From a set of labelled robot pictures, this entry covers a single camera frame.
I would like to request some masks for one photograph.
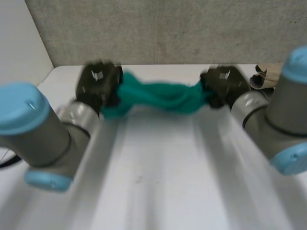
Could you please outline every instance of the teal cloth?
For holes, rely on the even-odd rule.
[[[191,114],[208,104],[211,92],[202,90],[199,81],[194,86],[163,82],[142,83],[132,73],[123,74],[123,83],[117,89],[120,104],[114,108],[101,108],[105,119],[124,116],[134,105],[147,105],[161,110]]]

